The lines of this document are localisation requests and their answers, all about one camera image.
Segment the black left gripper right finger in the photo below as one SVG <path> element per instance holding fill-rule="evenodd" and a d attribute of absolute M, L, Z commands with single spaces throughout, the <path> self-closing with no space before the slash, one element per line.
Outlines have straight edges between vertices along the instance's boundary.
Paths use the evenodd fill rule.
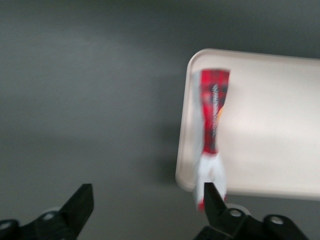
<path fill-rule="evenodd" d="M 211 182 L 204 184 L 204 210 L 209 225 L 199 232 L 198 240 L 308 239 L 286 216 L 269 214 L 259 221 L 239 208 L 228 207 Z"/>

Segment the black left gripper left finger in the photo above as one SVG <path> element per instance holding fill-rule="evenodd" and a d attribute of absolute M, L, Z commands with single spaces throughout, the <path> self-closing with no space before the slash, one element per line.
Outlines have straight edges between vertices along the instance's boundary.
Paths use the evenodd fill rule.
<path fill-rule="evenodd" d="M 21 226 L 16 219 L 0 221 L 2 240 L 76 240 L 94 209 L 93 185 L 82 184 L 59 210 L 46 211 Z"/>

